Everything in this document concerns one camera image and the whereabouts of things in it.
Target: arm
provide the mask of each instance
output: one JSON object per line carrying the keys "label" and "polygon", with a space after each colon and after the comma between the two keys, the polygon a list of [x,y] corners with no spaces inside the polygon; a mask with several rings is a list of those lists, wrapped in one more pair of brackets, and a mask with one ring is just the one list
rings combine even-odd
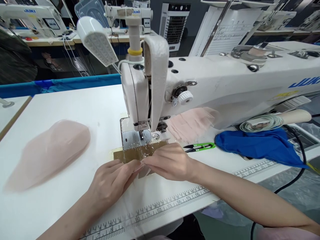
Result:
{"label": "arm", "polygon": [[137,160],[125,165],[114,160],[100,166],[88,191],[37,240],[78,240],[127,190],[139,165]]}
{"label": "arm", "polygon": [[166,179],[208,188],[233,209],[263,226],[297,227],[320,236],[320,226],[278,195],[246,179],[198,162],[179,144],[168,144],[143,162]]}
{"label": "arm", "polygon": [[3,30],[0,30],[0,47],[9,51],[31,54],[31,49],[22,39],[10,36]]}

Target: pink fabric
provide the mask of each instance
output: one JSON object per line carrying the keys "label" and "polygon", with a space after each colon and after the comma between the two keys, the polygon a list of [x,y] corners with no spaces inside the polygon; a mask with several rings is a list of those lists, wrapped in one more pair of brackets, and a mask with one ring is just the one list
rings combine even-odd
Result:
{"label": "pink fabric", "polygon": [[220,120],[216,110],[208,107],[193,108],[170,118],[168,130],[178,142],[193,143]]}
{"label": "pink fabric", "polygon": [[263,228],[258,240],[320,240],[320,236],[300,228]]}
{"label": "pink fabric", "polygon": [[5,190],[23,191],[39,185],[71,164],[90,142],[87,126],[62,120],[30,140]]}

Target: sleeve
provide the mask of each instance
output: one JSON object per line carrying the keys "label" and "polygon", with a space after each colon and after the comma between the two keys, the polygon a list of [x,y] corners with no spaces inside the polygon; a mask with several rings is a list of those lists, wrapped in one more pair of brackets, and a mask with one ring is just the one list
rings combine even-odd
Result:
{"label": "sleeve", "polygon": [[263,228],[258,232],[258,240],[320,240],[320,236],[294,227]]}
{"label": "sleeve", "polygon": [[31,54],[31,49],[18,36],[10,36],[0,29],[0,47],[9,51],[15,51],[23,54]]}

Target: background sewing machine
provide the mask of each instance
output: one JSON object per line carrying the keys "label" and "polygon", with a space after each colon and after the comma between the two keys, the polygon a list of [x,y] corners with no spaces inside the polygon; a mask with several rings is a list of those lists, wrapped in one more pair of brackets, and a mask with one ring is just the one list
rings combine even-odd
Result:
{"label": "background sewing machine", "polygon": [[0,4],[0,20],[7,28],[10,28],[10,19],[29,21],[32,26],[28,27],[37,30],[44,38],[69,34],[54,6]]}
{"label": "background sewing machine", "polygon": [[300,25],[301,30],[317,30],[320,28],[320,10],[314,11],[304,22]]}
{"label": "background sewing machine", "polygon": [[[127,16],[136,16],[140,18],[140,34],[150,33],[151,31],[151,20],[153,18],[153,11],[151,8],[134,8],[127,6],[111,6],[105,4],[105,17],[108,19],[110,27],[114,26],[116,19],[126,19]],[[113,29],[114,33],[124,33],[126,29]]]}
{"label": "background sewing machine", "polygon": [[296,12],[271,11],[267,21],[258,30],[281,30],[296,16]]}

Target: metal pole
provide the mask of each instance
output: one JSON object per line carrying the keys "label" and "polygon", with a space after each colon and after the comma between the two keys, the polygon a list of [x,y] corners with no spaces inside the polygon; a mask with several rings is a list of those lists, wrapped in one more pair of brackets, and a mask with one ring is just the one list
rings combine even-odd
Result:
{"label": "metal pole", "polygon": [[261,22],[257,22],[256,25],[251,29],[251,31],[247,34],[246,38],[240,43],[240,45],[245,45],[249,39],[252,37],[252,35],[256,32],[256,30],[261,26]]}
{"label": "metal pole", "polygon": [[2,107],[8,108],[14,105],[14,102],[8,102],[2,98],[0,98],[0,103],[2,104]]}
{"label": "metal pole", "polygon": [[216,25],[214,26],[213,30],[212,30],[212,33],[206,43],[206,46],[204,47],[200,57],[204,57],[204,55],[206,54],[206,51],[208,50],[209,46],[210,46],[210,43],[214,37],[214,35],[216,34],[217,30],[218,30],[218,27],[220,26],[220,23],[222,22],[222,19],[224,18],[224,16],[226,15],[227,11],[229,10],[229,8],[231,7],[231,4],[233,3],[234,0],[228,0],[226,5],[224,6],[221,14],[220,14],[220,17],[216,23]]}

